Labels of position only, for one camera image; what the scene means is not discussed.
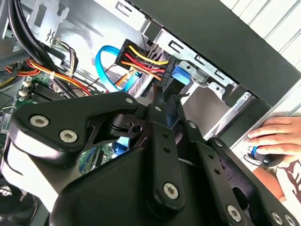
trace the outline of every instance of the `screw hole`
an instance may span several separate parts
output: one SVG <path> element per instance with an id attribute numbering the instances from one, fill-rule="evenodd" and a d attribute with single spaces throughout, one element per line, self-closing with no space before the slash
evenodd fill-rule
<path id="1" fill-rule="evenodd" d="M 141 127 L 141 126 L 135 126 L 135 127 L 132 129 L 133 133 L 139 133 L 141 130 L 142 130 L 142 127 Z"/>
<path id="2" fill-rule="evenodd" d="M 168 147 L 163 148 L 166 153 L 170 153 L 170 149 Z"/>
<path id="3" fill-rule="evenodd" d="M 220 175 L 220 174 L 221 174 L 221 172 L 220 172 L 218 169 L 214 169 L 214 171 L 215 171 L 215 173 L 216 173 L 217 175 Z"/>

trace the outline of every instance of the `blue clip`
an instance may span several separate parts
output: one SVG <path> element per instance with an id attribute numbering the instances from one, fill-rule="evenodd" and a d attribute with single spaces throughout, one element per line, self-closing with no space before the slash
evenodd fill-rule
<path id="1" fill-rule="evenodd" d="M 179 82 L 183 83 L 184 85 L 188 85 L 190 83 L 190 74 L 188 74 L 179 66 L 176 66 L 174 68 L 172 77 L 177 79 Z"/>

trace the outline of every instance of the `person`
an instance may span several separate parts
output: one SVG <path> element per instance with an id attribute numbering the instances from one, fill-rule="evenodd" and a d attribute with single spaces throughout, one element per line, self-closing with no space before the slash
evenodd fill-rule
<path id="1" fill-rule="evenodd" d="M 261 167 L 253 173 L 301 224 L 301 117 L 269 119 L 248 137 L 260 154 L 285 154 L 276 177 Z"/>

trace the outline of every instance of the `black robotic arm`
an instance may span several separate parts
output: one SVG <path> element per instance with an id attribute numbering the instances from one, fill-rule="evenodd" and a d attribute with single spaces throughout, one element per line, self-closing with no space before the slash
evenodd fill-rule
<path id="1" fill-rule="evenodd" d="M 149 105 L 118 92 L 23 106 L 4 177 L 42 200 L 51 226 L 299 225 L 221 140 L 202 138 L 180 96 L 154 92 Z M 79 155 L 119 137 L 129 150 L 81 177 Z"/>

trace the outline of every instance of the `black wire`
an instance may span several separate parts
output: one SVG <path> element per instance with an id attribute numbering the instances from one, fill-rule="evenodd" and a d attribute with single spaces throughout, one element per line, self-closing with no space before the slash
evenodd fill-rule
<path id="1" fill-rule="evenodd" d="M 60 41 L 60 42 L 61 42 L 62 44 L 64 44 L 64 45 L 68 46 L 68 48 L 67 48 L 67 47 L 65 47 L 65 46 L 62 45 L 62 47 L 63 47 L 67 52 L 72 51 L 72 52 L 74 53 L 74 56 L 75 56 L 75 64 L 74 64 L 74 71 L 72 72 L 72 73 L 74 74 L 74 73 L 76 72 L 76 69 L 77 69 L 78 65 L 79 65 L 79 59 L 77 58 L 76 52 L 75 52 L 74 48 L 72 48 L 71 46 L 69 46 L 66 42 L 63 42 L 63 41 Z"/>
<path id="2" fill-rule="evenodd" d="M 142 39 L 143 39 L 143 44 L 144 44 L 144 55 L 146 56 L 146 44 L 145 44 L 145 38 L 143 36 L 143 34 L 141 34 Z"/>
<path id="3" fill-rule="evenodd" d="M 29 40 L 26 39 L 27 37 L 25 36 L 24 31 L 22 31 L 22 28 L 20 27 L 20 25 L 23 24 L 22 23 L 23 19 L 20 19 L 20 18 L 24 18 L 23 12 L 22 9 L 21 10 L 19 9 L 20 7 L 18 2 L 14 2 L 14 0 L 8 0 L 8 20 L 10 23 L 11 30 L 14 33 L 17 40 L 19 41 L 19 43 L 32 56 L 35 62 L 37 62 L 40 65 L 47 65 L 45 61 L 38 55 L 36 50 L 33 48 L 34 44 L 30 43 Z M 55 78 L 53 82 L 63 92 L 65 92 L 68 89 L 67 83 L 60 82 L 57 78 Z M 68 98 L 77 97 L 74 92 L 73 93 L 70 92 L 66 94 L 66 96 Z"/>
<path id="4" fill-rule="evenodd" d="M 261 164 L 255 164 L 255 163 L 253 163 L 253 162 L 250 162 L 248 159 L 246 159 L 246 157 L 248 157 L 246 154 L 244 155 L 244 160 L 246 160 L 248 163 L 250 163 L 250 164 L 252 164 L 252 165 L 254 165 L 254 166 L 262 166 L 262 163 Z"/>
<path id="5" fill-rule="evenodd" d="M 46 65 L 51 71 L 59 73 L 57 66 L 53 63 L 51 57 L 47 53 L 47 51 L 40 45 L 39 41 L 33 36 L 23 13 L 22 6 L 20 0 L 15 0 L 15 8 L 18 16 L 18 20 L 21 26 L 22 31 L 26 39 L 33 45 L 33 48 L 36 50 L 38 55 L 44 61 L 44 65 Z"/>
<path id="6" fill-rule="evenodd" d="M 51 57 L 47 53 L 47 51 L 40 45 L 39 41 L 33 36 L 23 13 L 22 6 L 20 0 L 14 0 L 16 14 L 19 20 L 19 24 L 21 26 L 21 30 L 24 33 L 26 39 L 33 46 L 34 50 L 38 53 L 40 58 L 42 59 L 43 64 L 46 65 L 51 71 L 56 73 L 60 73 L 57 66 L 52 61 Z M 53 79 L 53 83 L 68 97 L 78 97 L 72 90 L 68 90 L 68 85 L 65 81 L 60 81 L 57 78 Z"/>
<path id="7" fill-rule="evenodd" d="M 19 28 L 19 22 L 17 20 L 17 15 L 16 15 L 16 9 L 13 0 L 8 0 L 7 1 L 8 5 L 8 20 L 10 24 L 10 28 L 12 32 L 14 33 L 16 39 L 18 42 L 22 45 L 22 47 L 28 52 L 32 58 L 40 65 L 43 64 L 42 59 L 39 57 L 39 55 L 34 51 L 32 46 L 26 40 L 24 40 L 21 30 Z"/>
<path id="8" fill-rule="evenodd" d="M 117 66 L 115 63 L 113 63 L 110 67 L 108 67 L 107 70 L 105 70 L 105 73 L 107 73 L 108 70 L 110 70 L 112 67 Z M 94 82 L 92 82 L 90 85 L 87 86 L 87 88 L 93 86 L 95 83 L 97 83 L 97 81 L 100 80 L 100 78 L 96 79 Z"/>
<path id="9" fill-rule="evenodd" d="M 166 68 L 166 65 L 156 65 L 156 64 L 153 64 L 151 62 L 147 62 L 143 59 L 140 59 L 134 53 L 132 53 L 131 51 L 129 51 L 128 53 L 129 53 L 129 55 L 131 55 L 132 58 L 134 58 L 136 61 L 138 61 L 141 64 L 145 64 L 145 65 L 148 65 L 148 66 L 151 66 L 151 67 Z"/>

